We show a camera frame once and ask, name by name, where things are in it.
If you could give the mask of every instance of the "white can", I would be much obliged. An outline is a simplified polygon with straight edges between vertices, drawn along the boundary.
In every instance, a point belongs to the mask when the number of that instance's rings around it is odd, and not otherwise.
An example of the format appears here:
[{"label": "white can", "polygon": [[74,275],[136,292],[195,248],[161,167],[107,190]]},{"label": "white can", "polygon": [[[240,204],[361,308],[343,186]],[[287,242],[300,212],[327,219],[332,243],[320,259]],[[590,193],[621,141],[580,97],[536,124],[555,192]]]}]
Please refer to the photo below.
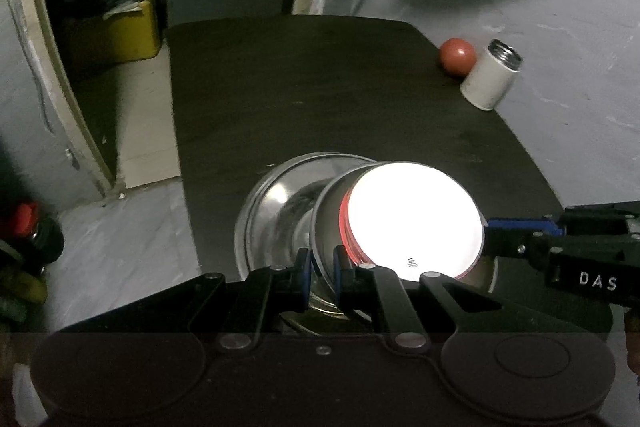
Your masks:
[{"label": "white can", "polygon": [[522,57],[497,39],[484,49],[460,85],[462,95],[478,109],[491,111],[513,84]]}]

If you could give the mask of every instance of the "concrete floor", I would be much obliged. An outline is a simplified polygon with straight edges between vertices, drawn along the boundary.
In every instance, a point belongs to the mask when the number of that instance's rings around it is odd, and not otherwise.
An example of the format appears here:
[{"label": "concrete floor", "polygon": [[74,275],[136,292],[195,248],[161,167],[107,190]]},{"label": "concrete floor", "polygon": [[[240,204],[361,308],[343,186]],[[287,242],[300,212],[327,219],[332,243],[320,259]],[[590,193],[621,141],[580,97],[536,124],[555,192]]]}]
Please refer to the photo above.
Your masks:
[{"label": "concrete floor", "polygon": [[640,199],[637,0],[326,0],[324,14],[405,21],[438,46],[503,40],[524,61],[498,113],[561,203]]},{"label": "concrete floor", "polygon": [[169,49],[74,84],[87,126],[126,188],[180,175]]},{"label": "concrete floor", "polygon": [[47,330],[123,306],[200,273],[179,179],[59,216],[65,250],[47,267]]}]

